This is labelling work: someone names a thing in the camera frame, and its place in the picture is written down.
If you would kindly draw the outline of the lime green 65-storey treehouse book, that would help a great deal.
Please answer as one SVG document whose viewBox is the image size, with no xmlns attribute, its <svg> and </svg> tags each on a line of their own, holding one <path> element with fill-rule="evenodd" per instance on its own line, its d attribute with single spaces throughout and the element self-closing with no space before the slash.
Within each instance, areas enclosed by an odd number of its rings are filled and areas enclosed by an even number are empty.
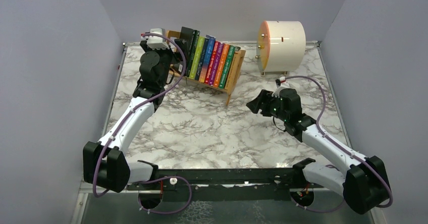
<svg viewBox="0 0 428 224">
<path fill-rule="evenodd" d="M 193 57 L 193 62 L 191 65 L 191 70 L 190 70 L 190 74 L 188 76 L 188 78 L 190 79 L 194 79 L 195 75 L 196 75 L 196 71 L 197 71 L 197 66 L 200 60 L 200 55 L 201 55 L 201 51 L 204 45 L 204 41 L 205 41 L 205 37 L 200 36 L 198 38 L 198 42 L 197 42 L 197 46 L 196 46 L 196 50 L 194 53 L 194 57 Z"/>
</svg>

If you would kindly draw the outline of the black bottom book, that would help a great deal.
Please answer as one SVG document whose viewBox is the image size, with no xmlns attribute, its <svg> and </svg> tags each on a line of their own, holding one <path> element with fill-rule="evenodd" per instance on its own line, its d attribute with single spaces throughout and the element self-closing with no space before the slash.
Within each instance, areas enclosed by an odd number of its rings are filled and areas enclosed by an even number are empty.
<svg viewBox="0 0 428 224">
<path fill-rule="evenodd" d="M 185 40 L 187 50 L 187 63 L 185 76 L 188 77 L 190 74 L 190 63 L 191 53 L 194 46 L 194 39 L 196 38 L 197 30 L 188 27 L 181 27 L 180 39 Z"/>
</svg>

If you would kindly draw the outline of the dark green forest cover book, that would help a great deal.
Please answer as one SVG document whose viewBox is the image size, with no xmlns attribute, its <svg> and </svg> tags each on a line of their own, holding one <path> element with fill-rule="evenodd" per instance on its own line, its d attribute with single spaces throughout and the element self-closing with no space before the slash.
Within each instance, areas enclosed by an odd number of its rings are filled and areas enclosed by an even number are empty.
<svg viewBox="0 0 428 224">
<path fill-rule="evenodd" d="M 186 63 L 186 73 L 185 73 L 186 77 L 190 76 L 191 66 L 192 66 L 192 62 L 193 62 L 194 53 L 195 53 L 195 50 L 197 47 L 199 35 L 200 35 L 199 30 L 193 30 L 192 40 L 191 40 L 190 49 L 189 49 L 189 59 Z"/>
</svg>

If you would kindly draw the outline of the red 13-storey treehouse book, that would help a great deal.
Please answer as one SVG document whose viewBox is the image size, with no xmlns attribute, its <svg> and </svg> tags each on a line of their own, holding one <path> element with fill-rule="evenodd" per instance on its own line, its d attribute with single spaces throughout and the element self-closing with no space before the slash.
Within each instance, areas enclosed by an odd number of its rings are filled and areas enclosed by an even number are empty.
<svg viewBox="0 0 428 224">
<path fill-rule="evenodd" d="M 209 83 L 209 78 L 210 78 L 210 74 L 211 74 L 211 71 L 212 71 L 213 63 L 215 61 L 215 57 L 216 57 L 216 54 L 217 54 L 218 46 L 219 46 L 219 42 L 216 41 L 215 44 L 214 44 L 214 46 L 213 46 L 213 50 L 212 50 L 212 53 L 211 53 L 211 56 L 210 56 L 210 61 L 209 61 L 208 68 L 207 68 L 207 73 L 206 73 L 206 76 L 205 76 L 204 83 L 207 84 L 207 85 Z"/>
</svg>

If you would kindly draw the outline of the orange 78-storey treehouse book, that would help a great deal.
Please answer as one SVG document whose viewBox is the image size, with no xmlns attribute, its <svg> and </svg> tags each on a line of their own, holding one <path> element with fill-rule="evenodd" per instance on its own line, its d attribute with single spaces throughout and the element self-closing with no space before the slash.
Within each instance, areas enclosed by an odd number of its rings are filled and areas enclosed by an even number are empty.
<svg viewBox="0 0 428 224">
<path fill-rule="evenodd" d="M 228 55 L 228 52 L 229 52 L 229 47 L 230 47 L 230 45 L 229 45 L 229 44 L 224 43 L 224 45 L 223 45 L 223 50 L 222 50 L 222 54 L 221 54 L 221 57 L 220 57 L 220 62 L 219 62 L 219 65 L 218 65 L 218 67 L 217 67 L 217 71 L 216 71 L 215 81 L 214 81 L 214 83 L 213 83 L 213 86 L 214 86 L 215 88 L 218 88 L 218 87 L 219 87 L 220 79 L 221 79 L 222 72 L 223 72 L 223 68 L 224 68 L 224 64 L 225 64 L 225 62 L 226 62 L 227 55 Z"/>
</svg>

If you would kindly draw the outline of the orange Huckleberry Finn book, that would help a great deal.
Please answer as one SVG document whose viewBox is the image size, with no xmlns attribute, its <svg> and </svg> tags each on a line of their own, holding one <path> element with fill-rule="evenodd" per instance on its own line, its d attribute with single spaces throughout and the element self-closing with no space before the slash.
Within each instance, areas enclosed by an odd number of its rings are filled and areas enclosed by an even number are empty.
<svg viewBox="0 0 428 224">
<path fill-rule="evenodd" d="M 234 57 L 233 57 L 233 60 L 231 62 L 231 66 L 230 66 L 228 77 L 227 77 L 226 84 L 225 84 L 225 89 L 229 93 L 232 91 L 232 85 L 233 85 L 233 81 L 235 78 L 236 69 L 237 69 L 238 64 L 239 64 L 240 53 L 241 53 L 241 48 L 235 47 Z"/>
</svg>

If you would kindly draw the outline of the green 104-storey treehouse book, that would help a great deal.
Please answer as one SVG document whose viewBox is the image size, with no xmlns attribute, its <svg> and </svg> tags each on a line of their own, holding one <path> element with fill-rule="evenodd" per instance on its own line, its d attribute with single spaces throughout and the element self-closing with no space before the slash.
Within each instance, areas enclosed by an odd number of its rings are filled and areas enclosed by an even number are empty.
<svg viewBox="0 0 428 224">
<path fill-rule="evenodd" d="M 220 80 L 220 83 L 219 83 L 219 88 L 220 89 L 224 89 L 225 88 L 227 76 L 228 76 L 229 69 L 230 69 L 230 66 L 231 66 L 231 63 L 232 63 L 232 60 L 233 60 L 233 57 L 234 57 L 235 49 L 236 49 L 235 46 L 230 45 L 229 51 L 227 53 L 226 61 L 225 61 L 225 64 L 224 64 L 224 68 L 223 68 L 223 71 L 222 71 L 221 80 Z"/>
</svg>

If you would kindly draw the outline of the wooden book rack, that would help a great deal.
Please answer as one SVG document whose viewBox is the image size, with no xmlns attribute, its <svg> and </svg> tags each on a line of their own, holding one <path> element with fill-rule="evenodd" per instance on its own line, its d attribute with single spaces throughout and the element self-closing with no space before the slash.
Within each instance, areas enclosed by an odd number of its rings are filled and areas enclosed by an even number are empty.
<svg viewBox="0 0 428 224">
<path fill-rule="evenodd" d="M 167 31 L 167 37 L 168 38 L 179 38 L 180 37 L 180 32 L 177 32 L 177 31 Z M 207 85 L 205 83 L 201 83 L 201 82 L 199 82 L 199 80 L 196 81 L 196 80 L 190 79 L 190 78 L 188 78 L 186 76 L 184 78 L 187 79 L 187 80 L 190 80 L 193 83 L 198 83 L 198 84 L 201 84 L 201 85 L 204 85 L 204 86 L 207 86 L 207 87 L 210 87 L 210 88 L 213 88 L 213 89 L 216 89 L 216 90 L 219 90 L 219 91 L 227 93 L 228 98 L 226 100 L 226 104 L 229 104 L 230 99 L 231 99 L 231 95 L 232 95 L 232 93 L 233 93 L 233 91 L 235 89 L 235 86 L 237 84 L 237 81 L 238 81 L 238 79 L 240 77 L 241 66 L 242 66 L 245 54 L 246 54 L 246 51 L 243 50 L 243 49 L 241 49 L 241 53 L 240 53 L 240 56 L 239 56 L 239 64 L 238 64 L 238 67 L 236 69 L 236 74 L 235 74 L 235 78 L 234 78 L 233 85 L 232 85 L 232 91 L 230 93 L 226 89 L 215 88 L 213 85 Z"/>
</svg>

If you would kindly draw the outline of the blue sunset cover book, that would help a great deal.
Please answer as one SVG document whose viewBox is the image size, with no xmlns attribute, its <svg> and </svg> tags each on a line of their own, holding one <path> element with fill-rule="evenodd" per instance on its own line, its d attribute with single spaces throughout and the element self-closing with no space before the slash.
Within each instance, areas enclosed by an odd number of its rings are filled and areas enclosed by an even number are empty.
<svg viewBox="0 0 428 224">
<path fill-rule="evenodd" d="M 205 79 L 206 79 L 207 72 L 208 72 L 208 66 L 210 64 L 211 55 L 213 52 L 213 47 L 214 47 L 215 42 L 216 42 L 215 37 L 210 36 L 210 35 L 207 35 L 206 37 L 208 38 L 208 43 L 207 43 L 207 47 L 205 50 L 205 54 L 204 54 L 204 58 L 203 58 L 203 64 L 202 64 L 200 77 L 199 77 L 199 82 L 201 82 L 201 83 L 205 83 Z"/>
</svg>

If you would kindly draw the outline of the purple 117-storey treehouse book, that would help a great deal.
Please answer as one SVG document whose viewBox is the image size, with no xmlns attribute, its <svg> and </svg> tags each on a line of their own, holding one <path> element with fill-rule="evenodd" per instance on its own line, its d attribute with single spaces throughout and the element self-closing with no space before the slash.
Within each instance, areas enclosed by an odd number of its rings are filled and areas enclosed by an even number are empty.
<svg viewBox="0 0 428 224">
<path fill-rule="evenodd" d="M 208 78 L 207 78 L 208 79 L 208 83 L 207 83 L 208 85 L 213 85 L 213 83 L 214 83 L 214 80 L 215 80 L 215 77 L 216 77 L 216 70 L 217 70 L 217 67 L 218 67 L 219 62 L 220 62 L 220 58 L 221 58 L 221 55 L 222 55 L 223 47 L 224 47 L 223 43 L 221 43 L 219 41 L 215 42 L 215 47 L 214 47 L 214 50 L 213 50 L 213 55 L 211 57 L 212 63 L 210 65 L 210 67 L 209 67 L 209 74 L 208 74 Z"/>
</svg>

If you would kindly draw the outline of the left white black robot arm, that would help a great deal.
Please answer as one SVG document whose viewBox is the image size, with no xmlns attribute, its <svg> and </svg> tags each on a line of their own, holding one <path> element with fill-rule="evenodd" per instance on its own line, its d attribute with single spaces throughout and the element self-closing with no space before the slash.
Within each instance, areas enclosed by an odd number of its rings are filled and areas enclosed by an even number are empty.
<svg viewBox="0 0 428 224">
<path fill-rule="evenodd" d="M 140 58 L 140 77 L 127 110 L 115 125 L 97 142 L 87 142 L 83 148 L 83 179 L 92 184 L 95 197 L 108 191 L 120 193 L 128 184 L 140 182 L 152 189 L 158 184 L 158 166 L 144 160 L 129 163 L 125 154 L 143 124 L 156 112 L 164 95 L 170 65 L 186 66 L 189 58 L 187 42 L 174 39 L 170 43 L 142 40 L 144 54 Z"/>
</svg>

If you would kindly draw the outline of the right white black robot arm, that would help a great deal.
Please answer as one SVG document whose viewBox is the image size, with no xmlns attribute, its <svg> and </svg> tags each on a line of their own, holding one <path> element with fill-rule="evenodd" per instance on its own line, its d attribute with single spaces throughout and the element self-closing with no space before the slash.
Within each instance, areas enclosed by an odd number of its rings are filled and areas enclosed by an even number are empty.
<svg viewBox="0 0 428 224">
<path fill-rule="evenodd" d="M 332 169 L 313 160 L 295 165 L 297 170 L 291 173 L 295 186 L 319 184 L 341 195 L 358 214 L 365 214 L 391 199 L 392 191 L 383 161 L 377 156 L 366 157 L 327 134 L 314 118 L 303 113 L 296 90 L 262 90 L 246 106 L 254 114 L 281 120 L 285 132 L 333 164 Z"/>
</svg>

